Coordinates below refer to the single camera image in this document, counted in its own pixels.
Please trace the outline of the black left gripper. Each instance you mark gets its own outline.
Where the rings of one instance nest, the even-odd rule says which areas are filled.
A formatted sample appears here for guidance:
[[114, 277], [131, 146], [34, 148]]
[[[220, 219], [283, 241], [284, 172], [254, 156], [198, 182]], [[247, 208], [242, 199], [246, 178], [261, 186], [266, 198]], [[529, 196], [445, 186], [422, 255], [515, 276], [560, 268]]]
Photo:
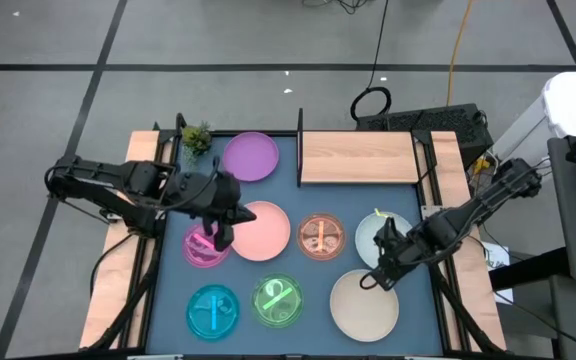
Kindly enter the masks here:
[[[221, 221], [228, 210], [230, 224], [241, 224], [256, 220], [257, 215], [244, 205], [236, 204], [234, 207], [221, 208], [212, 204], [216, 191], [215, 178], [217, 175], [218, 173], [210, 177], [193, 173], [190, 178], [191, 187], [187, 191], [187, 195], [191, 200], [182, 209], [191, 216], [201, 217], [202, 222], [206, 225]], [[213, 239], [215, 250], [224, 252], [234, 241], [232, 226], [218, 222]]]

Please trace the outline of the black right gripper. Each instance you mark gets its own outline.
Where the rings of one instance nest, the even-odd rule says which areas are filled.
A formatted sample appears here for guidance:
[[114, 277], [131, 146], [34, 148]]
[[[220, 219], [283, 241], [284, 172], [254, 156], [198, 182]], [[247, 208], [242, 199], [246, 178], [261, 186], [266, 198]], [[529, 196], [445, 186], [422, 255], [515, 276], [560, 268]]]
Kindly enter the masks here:
[[366, 274], [367, 287], [381, 286], [389, 291], [404, 275], [422, 264], [426, 260], [422, 234], [421, 227], [417, 225], [391, 251], [379, 254], [378, 266]]

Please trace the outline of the salmon pink plate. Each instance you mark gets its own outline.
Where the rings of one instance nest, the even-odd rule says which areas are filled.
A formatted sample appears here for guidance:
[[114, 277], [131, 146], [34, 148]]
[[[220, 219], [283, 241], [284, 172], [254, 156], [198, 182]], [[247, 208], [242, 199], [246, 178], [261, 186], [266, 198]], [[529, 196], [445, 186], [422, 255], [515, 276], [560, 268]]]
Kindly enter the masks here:
[[277, 257], [290, 240], [291, 224], [286, 213], [267, 201], [245, 205], [256, 219], [235, 225], [232, 248], [244, 259], [262, 262]]

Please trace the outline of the beige plate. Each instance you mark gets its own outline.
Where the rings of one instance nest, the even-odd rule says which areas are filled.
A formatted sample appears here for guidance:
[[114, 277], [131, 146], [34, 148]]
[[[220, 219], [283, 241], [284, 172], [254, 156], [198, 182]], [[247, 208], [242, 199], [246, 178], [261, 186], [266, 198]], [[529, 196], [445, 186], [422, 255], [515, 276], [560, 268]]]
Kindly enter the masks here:
[[330, 311], [336, 326], [359, 342], [376, 342], [389, 335], [399, 319], [400, 304], [394, 289], [379, 285], [363, 289], [360, 281], [369, 273], [365, 269], [342, 275], [330, 293]]

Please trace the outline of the pale grey plate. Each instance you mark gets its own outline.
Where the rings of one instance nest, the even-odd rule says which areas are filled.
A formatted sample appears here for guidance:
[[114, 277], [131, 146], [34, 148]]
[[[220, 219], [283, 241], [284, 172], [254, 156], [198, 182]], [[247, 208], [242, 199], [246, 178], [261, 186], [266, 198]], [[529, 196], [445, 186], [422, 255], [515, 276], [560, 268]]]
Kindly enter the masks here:
[[[385, 212], [395, 220], [397, 229], [405, 235], [412, 229], [412, 225], [402, 216], [392, 212]], [[376, 232], [383, 226], [386, 218], [378, 217], [375, 213], [367, 215], [355, 231], [355, 246], [360, 258], [369, 268], [378, 266], [379, 250], [373, 241]]]

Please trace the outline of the pink transparent plate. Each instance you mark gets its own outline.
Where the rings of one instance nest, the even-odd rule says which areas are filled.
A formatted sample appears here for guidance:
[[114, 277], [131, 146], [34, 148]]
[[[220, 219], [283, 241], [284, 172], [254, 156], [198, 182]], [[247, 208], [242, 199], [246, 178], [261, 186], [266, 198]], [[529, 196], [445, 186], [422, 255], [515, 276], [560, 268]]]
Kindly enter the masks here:
[[230, 247], [217, 251], [214, 236], [207, 235], [201, 224], [194, 224], [188, 228], [182, 244], [182, 253], [185, 259], [194, 267], [211, 268], [222, 263], [230, 254]]

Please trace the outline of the purple plate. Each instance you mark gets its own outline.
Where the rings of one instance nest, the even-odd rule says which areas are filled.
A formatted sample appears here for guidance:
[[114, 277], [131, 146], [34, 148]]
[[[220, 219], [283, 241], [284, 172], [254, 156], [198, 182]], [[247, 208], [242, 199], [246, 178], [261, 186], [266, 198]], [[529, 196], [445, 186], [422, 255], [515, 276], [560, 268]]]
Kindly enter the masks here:
[[255, 182], [269, 176], [279, 162], [275, 141], [260, 132], [244, 132], [233, 137], [224, 148], [224, 169], [244, 182]]

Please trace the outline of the orange transparent plate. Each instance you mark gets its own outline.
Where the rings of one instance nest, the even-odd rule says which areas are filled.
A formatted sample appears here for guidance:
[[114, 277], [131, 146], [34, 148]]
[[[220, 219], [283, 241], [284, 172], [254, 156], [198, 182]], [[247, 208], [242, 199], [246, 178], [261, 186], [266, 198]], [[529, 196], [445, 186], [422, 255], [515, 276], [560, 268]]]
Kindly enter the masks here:
[[329, 261], [338, 257], [346, 244], [346, 232], [341, 221], [329, 213], [312, 213], [300, 223], [297, 245], [309, 258]]

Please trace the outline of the green transparent plate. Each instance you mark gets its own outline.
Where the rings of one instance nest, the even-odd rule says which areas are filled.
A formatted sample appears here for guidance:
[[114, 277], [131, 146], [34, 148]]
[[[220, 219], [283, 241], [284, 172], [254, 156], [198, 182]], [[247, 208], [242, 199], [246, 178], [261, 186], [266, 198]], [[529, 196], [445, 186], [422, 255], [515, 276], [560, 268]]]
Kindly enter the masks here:
[[269, 328], [286, 328], [302, 314], [304, 296], [295, 278], [273, 273], [261, 278], [251, 295], [253, 315]]

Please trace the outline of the blue transparent plate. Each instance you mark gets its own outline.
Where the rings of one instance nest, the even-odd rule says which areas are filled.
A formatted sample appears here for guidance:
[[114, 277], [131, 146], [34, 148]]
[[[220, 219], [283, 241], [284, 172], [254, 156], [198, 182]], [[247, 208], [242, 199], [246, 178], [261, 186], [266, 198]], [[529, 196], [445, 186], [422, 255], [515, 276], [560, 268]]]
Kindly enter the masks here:
[[205, 341], [228, 337], [240, 318], [240, 305], [234, 292], [220, 284], [201, 287], [189, 299], [186, 323], [190, 331]]

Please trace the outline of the blue table mat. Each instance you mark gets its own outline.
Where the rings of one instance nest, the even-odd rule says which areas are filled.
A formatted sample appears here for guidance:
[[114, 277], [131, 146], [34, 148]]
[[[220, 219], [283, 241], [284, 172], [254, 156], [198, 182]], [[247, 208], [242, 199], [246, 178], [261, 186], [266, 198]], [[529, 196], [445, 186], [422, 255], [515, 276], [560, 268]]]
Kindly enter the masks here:
[[[150, 355], [439, 355], [440, 331], [428, 271], [418, 266], [395, 286], [401, 306], [392, 332], [372, 343], [355, 341], [335, 325], [329, 296], [334, 283], [345, 273], [364, 268], [357, 254], [354, 233], [359, 223], [375, 209], [403, 216], [411, 224], [420, 220], [416, 192], [411, 185], [302, 185], [296, 184], [296, 141], [276, 140], [280, 151], [277, 168], [267, 178], [242, 184], [244, 204], [269, 201], [289, 217], [291, 228], [315, 212], [336, 216], [343, 224], [347, 243], [330, 261], [307, 257], [291, 241], [280, 255], [267, 262], [251, 262], [230, 253], [219, 265], [200, 269], [183, 255], [182, 240], [193, 220], [172, 213], [167, 221], [156, 295], [146, 351]], [[303, 291], [304, 310], [286, 328], [262, 325], [252, 311], [256, 284], [273, 273], [297, 280]], [[201, 287], [221, 284], [231, 289], [240, 303], [240, 317], [226, 338], [209, 342], [191, 332], [186, 307]]]

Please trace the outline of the small green potted plant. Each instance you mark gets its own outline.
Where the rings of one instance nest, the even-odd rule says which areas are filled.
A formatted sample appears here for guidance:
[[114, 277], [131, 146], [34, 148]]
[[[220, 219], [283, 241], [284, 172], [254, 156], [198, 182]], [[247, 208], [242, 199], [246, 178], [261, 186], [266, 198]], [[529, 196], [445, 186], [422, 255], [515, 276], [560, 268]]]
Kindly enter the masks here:
[[202, 121], [198, 126], [187, 125], [182, 129], [182, 155], [188, 167], [194, 168], [199, 157], [208, 152], [211, 146], [209, 123]]

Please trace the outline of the black cart base bar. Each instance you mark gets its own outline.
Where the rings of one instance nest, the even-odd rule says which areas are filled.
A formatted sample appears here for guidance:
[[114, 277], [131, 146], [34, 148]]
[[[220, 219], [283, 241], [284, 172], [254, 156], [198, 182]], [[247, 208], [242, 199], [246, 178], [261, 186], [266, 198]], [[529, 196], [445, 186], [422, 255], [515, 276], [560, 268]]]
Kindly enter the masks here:
[[569, 260], [565, 247], [489, 272], [494, 291], [541, 281], [554, 275], [570, 276]]

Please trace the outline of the black computer case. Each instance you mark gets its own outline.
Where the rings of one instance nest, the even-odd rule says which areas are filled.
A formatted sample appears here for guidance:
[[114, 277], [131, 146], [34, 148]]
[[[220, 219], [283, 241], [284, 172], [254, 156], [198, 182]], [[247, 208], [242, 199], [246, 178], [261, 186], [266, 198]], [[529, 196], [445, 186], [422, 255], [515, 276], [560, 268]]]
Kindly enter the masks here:
[[357, 130], [366, 131], [452, 131], [462, 162], [468, 168], [493, 144], [487, 115], [474, 103], [360, 117]]

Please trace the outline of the white trash bin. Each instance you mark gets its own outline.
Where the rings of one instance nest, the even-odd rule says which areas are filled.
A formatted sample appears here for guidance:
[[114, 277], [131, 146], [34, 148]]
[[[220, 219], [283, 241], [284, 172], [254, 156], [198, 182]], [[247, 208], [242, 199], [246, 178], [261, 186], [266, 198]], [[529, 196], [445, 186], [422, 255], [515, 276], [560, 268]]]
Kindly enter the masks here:
[[550, 78], [533, 103], [492, 146], [493, 155], [505, 161], [522, 158], [537, 164], [548, 157], [551, 138], [576, 137], [576, 72]]

